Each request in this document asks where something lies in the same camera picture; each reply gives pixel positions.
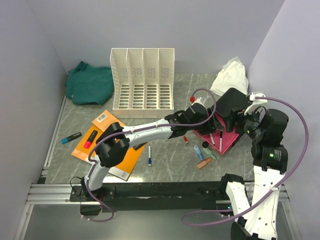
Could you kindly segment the black cap whiteboard marker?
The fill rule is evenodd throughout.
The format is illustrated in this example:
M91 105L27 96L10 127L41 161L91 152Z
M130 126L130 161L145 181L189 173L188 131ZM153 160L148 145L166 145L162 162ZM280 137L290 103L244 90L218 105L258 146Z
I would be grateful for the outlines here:
M219 131L219 151L223 151L223 130Z

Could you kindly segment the red cap whiteboard marker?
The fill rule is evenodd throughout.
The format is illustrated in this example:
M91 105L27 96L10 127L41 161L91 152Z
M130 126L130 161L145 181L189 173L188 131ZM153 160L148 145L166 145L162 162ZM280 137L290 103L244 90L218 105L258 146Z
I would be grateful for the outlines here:
M189 141L188 141L188 139L187 139L187 137L186 137L185 135L183 136L183 140L184 140L184 142L185 142L186 144L189 143Z

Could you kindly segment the blue cap whiteboard marker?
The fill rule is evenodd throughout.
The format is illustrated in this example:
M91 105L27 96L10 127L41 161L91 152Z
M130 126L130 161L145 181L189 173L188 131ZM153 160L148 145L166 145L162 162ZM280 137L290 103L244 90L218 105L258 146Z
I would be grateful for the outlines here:
M148 145L148 166L152 166L152 146Z

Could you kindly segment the pink cap highlighter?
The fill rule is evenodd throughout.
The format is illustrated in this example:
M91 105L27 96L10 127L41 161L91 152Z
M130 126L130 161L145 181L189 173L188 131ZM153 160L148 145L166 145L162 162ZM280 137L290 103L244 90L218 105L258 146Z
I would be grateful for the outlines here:
M93 130L84 144L84 148L89 149L98 134L97 130Z

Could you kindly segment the blue cap highlighter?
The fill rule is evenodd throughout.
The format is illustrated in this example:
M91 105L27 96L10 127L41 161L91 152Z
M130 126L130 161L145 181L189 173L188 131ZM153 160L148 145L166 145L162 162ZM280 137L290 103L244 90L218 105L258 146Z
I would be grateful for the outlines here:
M77 133L74 133L72 135L69 135L69 136L61 139L60 142L64 145L66 143L69 143L69 142L81 137L81 136L82 136L82 133L81 132L77 132Z

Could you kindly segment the black drawer organizer box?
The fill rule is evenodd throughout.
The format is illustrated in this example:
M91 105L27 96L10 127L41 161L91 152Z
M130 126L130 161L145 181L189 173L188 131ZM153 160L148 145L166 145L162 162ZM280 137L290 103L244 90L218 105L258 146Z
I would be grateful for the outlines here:
M250 106L249 97L234 87L229 88L216 102L215 112L222 117L227 133L233 131L238 112Z

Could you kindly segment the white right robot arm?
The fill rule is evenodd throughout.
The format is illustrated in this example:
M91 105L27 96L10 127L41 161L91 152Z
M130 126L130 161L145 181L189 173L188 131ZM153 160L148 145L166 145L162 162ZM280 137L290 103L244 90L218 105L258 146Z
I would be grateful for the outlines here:
M219 186L220 196L230 199L233 214L232 240L275 240L278 237L276 218L280 188L276 183L285 177L288 152L281 144L289 117L277 109L268 109L262 120L258 114L246 115L240 127L252 139L254 187L248 199L244 180L228 175Z

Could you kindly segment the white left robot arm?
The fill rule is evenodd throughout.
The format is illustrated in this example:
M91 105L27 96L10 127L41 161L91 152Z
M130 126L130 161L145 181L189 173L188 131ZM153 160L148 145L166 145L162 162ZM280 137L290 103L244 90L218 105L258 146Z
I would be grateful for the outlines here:
M93 165L80 181L82 195L88 201L96 200L109 169L120 164L127 151L134 146L182 137L186 132L193 130L202 135L214 132L215 110L215 104L206 108L201 103L193 103L186 110L177 111L151 123L136 126L112 123L96 141L88 156Z

